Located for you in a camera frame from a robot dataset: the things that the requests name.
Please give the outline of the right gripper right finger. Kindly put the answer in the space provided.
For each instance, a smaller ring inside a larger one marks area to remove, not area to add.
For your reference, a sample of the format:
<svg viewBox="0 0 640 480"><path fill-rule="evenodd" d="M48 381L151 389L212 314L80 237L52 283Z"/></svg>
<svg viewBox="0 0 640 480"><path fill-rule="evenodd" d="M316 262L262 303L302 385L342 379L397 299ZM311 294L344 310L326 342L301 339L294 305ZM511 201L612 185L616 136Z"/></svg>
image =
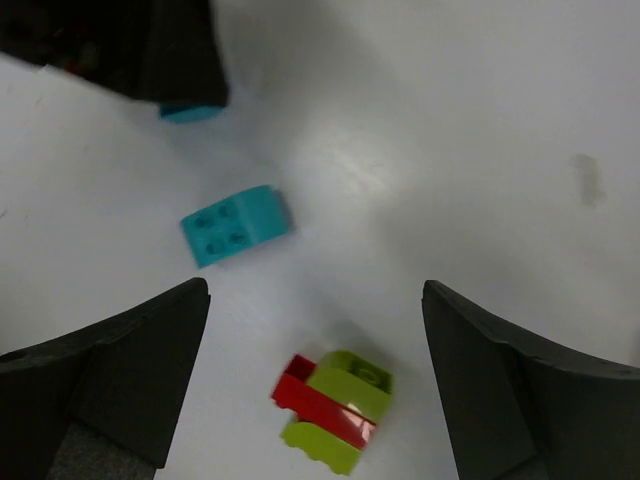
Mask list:
<svg viewBox="0 0 640 480"><path fill-rule="evenodd" d="M430 356L461 479L636 479L639 371L424 284Z"/></svg>

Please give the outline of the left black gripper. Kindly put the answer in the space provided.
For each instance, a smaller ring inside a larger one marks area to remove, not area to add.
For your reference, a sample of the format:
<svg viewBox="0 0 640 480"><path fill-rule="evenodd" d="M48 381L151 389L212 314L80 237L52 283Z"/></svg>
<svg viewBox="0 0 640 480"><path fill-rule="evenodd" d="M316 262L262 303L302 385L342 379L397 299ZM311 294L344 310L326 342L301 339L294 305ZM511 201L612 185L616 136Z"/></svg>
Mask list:
<svg viewBox="0 0 640 480"><path fill-rule="evenodd" d="M3 1L1 52L158 104L229 100L209 1Z"/></svg>

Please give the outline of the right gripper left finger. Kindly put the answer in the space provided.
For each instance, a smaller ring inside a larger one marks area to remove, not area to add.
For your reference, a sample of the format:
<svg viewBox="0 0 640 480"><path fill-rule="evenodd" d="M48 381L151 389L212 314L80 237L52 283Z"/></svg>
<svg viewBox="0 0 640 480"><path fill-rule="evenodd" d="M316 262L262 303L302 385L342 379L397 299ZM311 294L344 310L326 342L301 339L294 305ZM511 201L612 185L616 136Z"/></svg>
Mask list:
<svg viewBox="0 0 640 480"><path fill-rule="evenodd" d="M165 467L210 307L190 279L1 357L4 479L152 479Z"/></svg>

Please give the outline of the curved teal lego brick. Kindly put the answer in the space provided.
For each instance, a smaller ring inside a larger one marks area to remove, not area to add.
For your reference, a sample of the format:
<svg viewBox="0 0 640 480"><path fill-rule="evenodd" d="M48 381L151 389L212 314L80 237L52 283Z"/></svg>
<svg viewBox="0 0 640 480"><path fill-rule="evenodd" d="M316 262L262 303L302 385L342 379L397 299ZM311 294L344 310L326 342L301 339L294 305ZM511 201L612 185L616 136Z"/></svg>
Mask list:
<svg viewBox="0 0 640 480"><path fill-rule="evenodd" d="M291 221L279 192L260 185L184 217L180 226L200 268L288 234Z"/></svg>

